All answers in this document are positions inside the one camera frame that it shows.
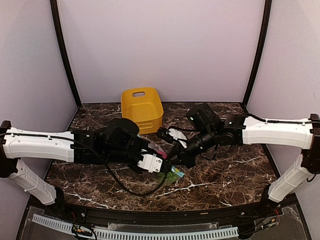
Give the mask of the clear zip top bag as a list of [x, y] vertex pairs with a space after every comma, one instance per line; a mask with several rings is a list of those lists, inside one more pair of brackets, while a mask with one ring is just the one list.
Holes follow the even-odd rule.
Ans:
[[[151, 149], [155, 150], [158, 154], [162, 155], [165, 159], [167, 158], [167, 153], [158, 143], [156, 143], [155, 141], [153, 141], [151, 139], [148, 139], [146, 136], [139, 135], [139, 137], [141, 137], [144, 140], [149, 141], [148, 146]], [[164, 172], [159, 172], [159, 173], [153, 172], [153, 173], [151, 173], [151, 176], [154, 180], [156, 180], [157, 183], [160, 183], [164, 177], [164, 174], [165, 174]], [[185, 176], [185, 174], [182, 171], [180, 171], [175, 166], [172, 166], [171, 170], [167, 174], [167, 178], [166, 178], [163, 185], [169, 186], [171, 184], [175, 184], [177, 186], [178, 181], [183, 179], [184, 176]]]

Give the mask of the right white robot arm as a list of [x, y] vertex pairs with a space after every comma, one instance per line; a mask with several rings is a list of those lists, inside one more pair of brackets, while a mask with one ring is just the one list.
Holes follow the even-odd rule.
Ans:
[[167, 142], [176, 142], [169, 156], [178, 164], [192, 168], [196, 156], [212, 147], [254, 144], [282, 145], [300, 148], [298, 159], [284, 175], [266, 188], [266, 198], [255, 205], [255, 213], [266, 217], [290, 192], [312, 175], [320, 173], [320, 118], [283, 120], [260, 118], [251, 113], [230, 115], [221, 119], [207, 103], [196, 105], [186, 118], [196, 134], [187, 138], [184, 129], [170, 126], [164, 132]]

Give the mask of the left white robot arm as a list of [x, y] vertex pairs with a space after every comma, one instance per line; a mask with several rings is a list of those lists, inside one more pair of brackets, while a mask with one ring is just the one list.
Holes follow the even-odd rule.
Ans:
[[114, 118], [95, 131], [36, 132], [0, 126], [0, 176], [10, 179], [36, 197], [60, 218], [67, 218], [70, 206], [63, 191], [46, 183], [30, 170], [23, 158], [59, 160], [66, 163], [101, 165], [128, 164], [137, 173], [158, 173], [163, 160], [139, 136], [139, 127], [127, 118]]

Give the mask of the red fake apple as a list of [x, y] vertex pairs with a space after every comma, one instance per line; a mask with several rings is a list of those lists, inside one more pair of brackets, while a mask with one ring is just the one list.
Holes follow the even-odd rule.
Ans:
[[161, 148], [159, 148], [159, 149], [155, 149], [154, 150], [155, 151], [155, 153], [157, 154], [157, 155], [159, 155], [159, 156], [161, 156], [162, 158], [164, 158], [164, 159], [166, 159], [167, 158], [167, 153]]

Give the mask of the green fake grapes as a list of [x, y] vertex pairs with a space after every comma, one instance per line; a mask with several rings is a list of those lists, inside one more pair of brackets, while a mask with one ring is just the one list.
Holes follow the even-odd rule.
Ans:
[[[165, 176], [164, 172], [160, 172], [156, 175], [156, 181], [158, 184], [162, 182], [164, 176]], [[172, 184], [176, 183], [177, 181], [179, 181], [180, 179], [181, 179], [181, 177], [178, 174], [171, 171], [167, 174], [167, 177], [166, 177], [163, 185], [164, 186], [172, 185]]]

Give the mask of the yellow plastic bin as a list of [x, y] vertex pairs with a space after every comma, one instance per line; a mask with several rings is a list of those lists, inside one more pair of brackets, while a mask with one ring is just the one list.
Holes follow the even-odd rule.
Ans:
[[141, 135], [153, 134], [163, 123], [164, 109], [153, 87], [127, 89], [121, 94], [122, 117], [136, 123]]

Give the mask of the black front rail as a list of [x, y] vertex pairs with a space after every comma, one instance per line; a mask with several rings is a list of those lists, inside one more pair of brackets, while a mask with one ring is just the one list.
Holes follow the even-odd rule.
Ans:
[[265, 218], [274, 212], [270, 207], [262, 207], [262, 204], [258, 202], [235, 207], [192, 211], [112, 210], [71, 203], [55, 203], [47, 206], [46, 211], [64, 220], [75, 220], [76, 223], [99, 226], [107, 224], [169, 226], [206, 223], [242, 225], [252, 224], [254, 220]]

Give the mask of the right black frame post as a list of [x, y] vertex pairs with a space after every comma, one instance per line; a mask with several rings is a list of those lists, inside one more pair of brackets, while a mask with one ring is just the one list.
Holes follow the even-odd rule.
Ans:
[[248, 103], [249, 103], [250, 97], [252, 95], [255, 81], [257, 78], [257, 74], [258, 74], [258, 70], [260, 67], [260, 63], [261, 63], [261, 59], [262, 59], [262, 55], [263, 55], [263, 51], [264, 51], [264, 47], [265, 47], [268, 27], [269, 27], [271, 9], [272, 9], [272, 0], [265, 0], [262, 21], [261, 21], [261, 27], [260, 27], [260, 32], [259, 32], [259, 38], [258, 38], [258, 42], [257, 42], [255, 55], [254, 55], [254, 60], [253, 60], [251, 72], [249, 75], [248, 83], [247, 83], [247, 86], [245, 89], [244, 97], [241, 102], [241, 106], [244, 111], [247, 111]]

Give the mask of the black frame post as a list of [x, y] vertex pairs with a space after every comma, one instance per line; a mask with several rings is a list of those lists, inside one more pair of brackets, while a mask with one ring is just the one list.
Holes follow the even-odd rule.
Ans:
[[261, 27], [260, 27], [260, 32], [259, 32], [259, 38], [258, 38], [258, 42], [257, 42], [255, 55], [254, 55], [254, 60], [253, 60], [251, 72], [249, 75], [248, 83], [247, 83], [247, 86], [245, 89], [244, 97], [241, 102], [241, 106], [244, 111], [247, 111], [248, 103], [249, 103], [250, 97], [252, 95], [255, 81], [257, 78], [257, 74], [258, 74], [258, 70], [260, 67], [260, 63], [261, 63], [261, 59], [262, 59], [262, 55], [263, 55], [263, 51], [264, 51], [264, 47], [265, 47], [268, 27], [269, 27], [271, 9], [272, 9], [272, 0], [265, 0], [262, 21], [261, 21]]
[[73, 76], [71, 64], [70, 64], [68, 53], [67, 53], [67, 48], [65, 44], [65, 39], [64, 39], [61, 19], [60, 19], [60, 13], [58, 8], [58, 1], [50, 0], [49, 2], [50, 2], [51, 15], [52, 15], [52, 20], [53, 20], [53, 25], [54, 25], [54, 30], [55, 30], [55, 35], [58, 43], [61, 60], [63, 63], [63, 67], [65, 70], [65, 74], [67, 77], [67, 81], [68, 81], [74, 102], [76, 104], [76, 107], [79, 109], [82, 106], [82, 101], [76, 86], [76, 82]]

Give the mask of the left black frame post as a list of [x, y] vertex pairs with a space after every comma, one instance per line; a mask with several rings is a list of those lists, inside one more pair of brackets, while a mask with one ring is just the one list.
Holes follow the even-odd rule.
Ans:
[[65, 70], [65, 74], [67, 77], [67, 81], [68, 81], [74, 102], [76, 104], [76, 107], [79, 109], [82, 106], [82, 101], [76, 86], [76, 82], [73, 76], [71, 64], [70, 64], [68, 53], [67, 53], [67, 48], [65, 44], [65, 39], [64, 39], [61, 19], [60, 19], [60, 13], [58, 8], [58, 1], [50, 0], [49, 2], [50, 2], [51, 15], [52, 15], [52, 20], [53, 20], [53, 25], [54, 25], [54, 30], [55, 30], [55, 35], [58, 43], [61, 60], [63, 63], [63, 67]]

